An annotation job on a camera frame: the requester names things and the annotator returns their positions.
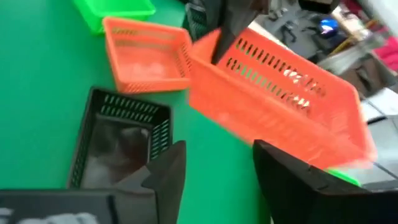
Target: green surface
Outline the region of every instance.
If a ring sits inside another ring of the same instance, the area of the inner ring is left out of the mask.
[[[153,0],[150,21],[180,26],[183,5]],[[0,188],[64,188],[91,86],[114,89],[104,37],[71,0],[0,2]],[[186,91],[138,97],[172,105],[188,144],[179,223],[268,223],[249,146],[187,105]]]
[[[341,172],[337,169],[328,169],[327,172],[331,175],[334,175],[335,177],[338,177],[342,180],[345,180],[353,185],[357,185],[358,187],[361,186],[361,183],[359,182],[359,180],[350,177],[349,175],[345,174],[344,172]]]

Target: basket slot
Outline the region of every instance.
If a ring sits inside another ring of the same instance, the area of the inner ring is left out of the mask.
[[[128,25],[110,26],[110,30],[117,47],[147,47],[167,51],[176,50],[178,46],[176,40],[182,35],[182,32],[130,28]]]
[[[158,109],[158,106],[133,100],[131,98],[105,95],[103,105],[99,113],[105,116],[130,119],[132,121],[142,123],[151,123]]]
[[[311,97],[309,94],[297,94],[299,90],[292,91],[297,88],[294,84],[286,85],[282,83],[281,85],[276,78],[269,78],[263,74],[260,74],[256,70],[242,62],[230,57],[226,62],[227,72],[233,71],[241,79],[247,81],[250,85],[255,85],[262,91],[266,91],[268,94],[272,95],[275,99],[289,105],[295,110],[299,110],[305,114],[310,112],[310,108],[313,105]]]
[[[307,74],[303,75],[303,73],[298,72],[293,65],[287,65],[287,63],[282,60],[282,57],[272,55],[269,52],[266,52],[263,48],[250,44],[249,41],[244,38],[239,38],[239,40],[237,40],[235,48],[245,55],[250,56],[252,59],[255,59],[261,65],[268,65],[269,67],[266,69],[272,68],[276,70],[270,72],[283,72],[284,76],[291,78],[294,83],[299,84],[299,86],[304,88],[306,91],[309,90],[320,98],[323,98],[326,95],[326,87],[324,84],[319,80],[314,81],[315,79]]]
[[[156,159],[161,152],[165,151],[171,144],[170,139],[170,120],[165,120],[161,124],[154,127],[152,133],[152,147],[150,151],[150,159]]]
[[[177,49],[177,53],[174,55],[178,70],[182,78],[187,77],[192,72],[192,63],[188,55],[189,49],[190,48],[187,47],[185,43],[183,43]]]

